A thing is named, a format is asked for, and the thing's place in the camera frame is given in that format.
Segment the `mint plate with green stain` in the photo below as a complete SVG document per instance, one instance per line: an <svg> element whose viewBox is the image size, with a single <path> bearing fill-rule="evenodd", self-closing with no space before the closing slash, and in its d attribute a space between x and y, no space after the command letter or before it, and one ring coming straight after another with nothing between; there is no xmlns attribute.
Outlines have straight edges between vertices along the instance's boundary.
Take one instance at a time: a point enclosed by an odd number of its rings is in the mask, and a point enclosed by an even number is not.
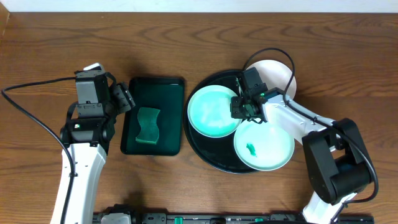
<svg viewBox="0 0 398 224"><path fill-rule="evenodd" d="M221 85L208 85L196 91L188 102L189 123L201 135L223 138L235 132L242 119L232 118L230 104L237 94Z"/></svg>

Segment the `green sponge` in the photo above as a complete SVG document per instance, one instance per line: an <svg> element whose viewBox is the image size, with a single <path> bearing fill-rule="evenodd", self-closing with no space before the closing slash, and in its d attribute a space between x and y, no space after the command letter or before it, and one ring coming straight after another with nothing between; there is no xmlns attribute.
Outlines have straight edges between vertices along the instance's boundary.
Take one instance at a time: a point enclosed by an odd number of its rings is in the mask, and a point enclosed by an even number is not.
<svg viewBox="0 0 398 224"><path fill-rule="evenodd" d="M157 144L159 140L159 128L157 118L159 109L141 107L137 114L137 120L141 130L136 136L136 142L143 144Z"/></svg>

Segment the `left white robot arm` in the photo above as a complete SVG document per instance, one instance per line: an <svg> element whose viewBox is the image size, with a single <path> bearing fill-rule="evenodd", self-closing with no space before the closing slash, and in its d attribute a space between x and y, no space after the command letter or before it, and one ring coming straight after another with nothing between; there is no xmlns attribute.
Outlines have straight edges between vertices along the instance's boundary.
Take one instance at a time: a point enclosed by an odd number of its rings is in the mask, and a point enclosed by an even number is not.
<svg viewBox="0 0 398 224"><path fill-rule="evenodd" d="M72 103L67 111L61 140L62 175L51 223L91 223L98 181L106 163L116 117L135 106L125 83L108 87L111 109L100 115L100 103Z"/></svg>

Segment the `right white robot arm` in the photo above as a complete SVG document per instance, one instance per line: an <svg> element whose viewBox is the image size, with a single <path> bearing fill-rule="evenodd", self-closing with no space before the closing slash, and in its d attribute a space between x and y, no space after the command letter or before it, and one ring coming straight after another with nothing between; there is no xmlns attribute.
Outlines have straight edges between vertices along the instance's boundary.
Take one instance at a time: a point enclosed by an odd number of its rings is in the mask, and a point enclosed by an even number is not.
<svg viewBox="0 0 398 224"><path fill-rule="evenodd" d="M314 193L302 211L307 223L336 223L341 211L369 184L378 192L376 170L356 123L335 121L297 104L279 88L247 89L231 99L232 118L256 124L273 124L297 140L305 154Z"/></svg>

